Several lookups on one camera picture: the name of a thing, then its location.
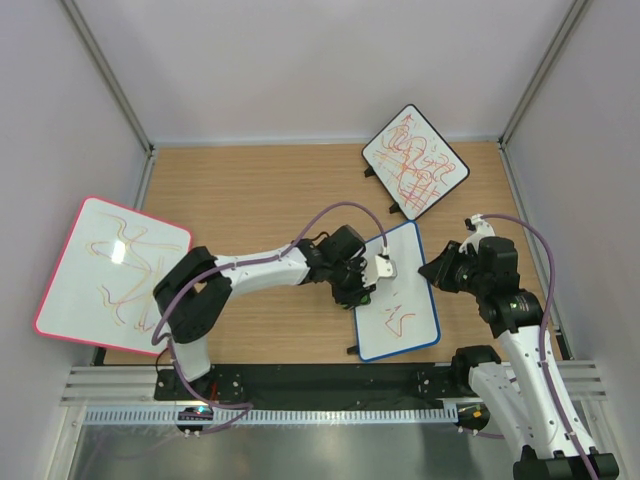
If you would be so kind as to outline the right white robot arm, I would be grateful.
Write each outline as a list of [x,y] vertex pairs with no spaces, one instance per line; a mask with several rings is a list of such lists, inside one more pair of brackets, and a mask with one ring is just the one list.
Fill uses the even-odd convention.
[[486,405],[513,455],[514,478],[617,478],[614,455],[599,452],[571,402],[540,302],[520,286],[513,241],[452,241],[418,272],[439,290],[471,294],[508,356],[501,361],[488,345],[459,348],[450,382],[459,394],[476,394]]

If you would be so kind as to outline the blue framed whiteboard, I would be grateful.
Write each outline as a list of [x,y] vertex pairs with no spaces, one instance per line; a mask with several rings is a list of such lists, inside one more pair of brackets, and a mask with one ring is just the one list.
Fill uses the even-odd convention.
[[418,273],[426,263],[419,227],[407,221],[386,237],[396,276],[379,280],[370,303],[354,309],[357,355],[363,362],[431,347],[441,338],[431,286]]

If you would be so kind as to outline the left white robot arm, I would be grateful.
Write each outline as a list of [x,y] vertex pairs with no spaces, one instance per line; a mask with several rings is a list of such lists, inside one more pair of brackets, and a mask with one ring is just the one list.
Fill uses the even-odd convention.
[[365,241],[351,226],[293,247],[240,257],[191,249],[154,287],[160,329],[169,330],[168,349],[180,373],[177,388],[191,400],[212,386],[207,335],[233,298],[280,286],[326,282],[346,310],[371,302],[376,282],[365,278]]

